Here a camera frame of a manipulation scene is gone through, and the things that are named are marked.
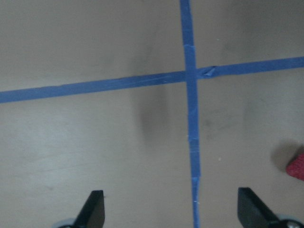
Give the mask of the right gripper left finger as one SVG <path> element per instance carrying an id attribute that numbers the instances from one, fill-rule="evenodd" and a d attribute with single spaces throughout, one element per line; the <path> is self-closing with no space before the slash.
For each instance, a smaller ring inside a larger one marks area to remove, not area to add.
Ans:
<path id="1" fill-rule="evenodd" d="M 102 228 L 105 223 L 104 192 L 94 190 L 73 223 L 74 228 Z"/>

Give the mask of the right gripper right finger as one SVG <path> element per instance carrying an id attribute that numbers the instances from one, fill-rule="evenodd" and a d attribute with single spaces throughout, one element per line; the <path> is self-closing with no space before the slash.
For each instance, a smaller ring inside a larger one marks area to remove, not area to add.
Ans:
<path id="1" fill-rule="evenodd" d="M 250 188 L 240 187 L 237 193 L 237 217 L 242 227 L 279 227 L 279 218 Z"/>

